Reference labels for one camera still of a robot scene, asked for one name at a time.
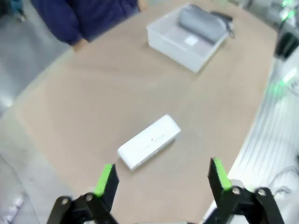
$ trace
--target blue jacket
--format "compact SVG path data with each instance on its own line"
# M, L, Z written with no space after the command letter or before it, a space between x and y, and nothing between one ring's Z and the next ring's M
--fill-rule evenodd
M137 9L137 0L31 0L53 35L69 45L91 41Z

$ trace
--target white label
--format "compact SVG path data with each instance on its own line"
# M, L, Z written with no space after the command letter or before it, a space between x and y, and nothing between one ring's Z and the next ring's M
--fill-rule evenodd
M193 46L198 42L198 38L194 35L190 35L185 39L185 43L188 44L189 46Z

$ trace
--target gray floor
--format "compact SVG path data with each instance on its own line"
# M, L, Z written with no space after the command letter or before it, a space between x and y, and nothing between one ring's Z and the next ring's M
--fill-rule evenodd
M15 98L51 62L68 49L46 28L29 0L27 21L0 19L0 117Z
M0 224L20 194L25 194L24 204L13 223L45 224L55 200L73 193L32 144L12 111L0 119Z

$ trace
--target green light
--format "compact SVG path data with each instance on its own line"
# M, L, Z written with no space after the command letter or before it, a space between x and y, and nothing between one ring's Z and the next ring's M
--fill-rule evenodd
M286 5L291 5L291 4L293 4L293 0L285 0L285 2L286 2L286 3L285 3Z
M291 10L291 11L288 11L288 12L285 12L282 16L281 16L281 19L282 21L290 18L291 16L294 16L296 14L296 11L295 10Z
M290 81L296 75L296 72L297 68L293 68L290 72L288 72L288 74L286 74L286 76L283 78L284 84Z
M284 21L289 15L289 12L285 12L282 16L281 16L281 19L282 21Z
M285 7L287 4L288 4L288 0L284 0L284 1L282 2L282 7Z

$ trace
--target wooden table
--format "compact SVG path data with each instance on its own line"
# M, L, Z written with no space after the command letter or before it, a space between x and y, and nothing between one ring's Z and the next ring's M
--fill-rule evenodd
M16 111L78 194L96 185L105 163L116 162L112 213L120 223L198 222L213 199L210 157L230 169L263 99L276 33L240 8L194 1L232 15L236 36L199 74L148 46L146 25L187 2L159 4L104 34L48 74ZM130 172L117 149L164 114L181 134Z

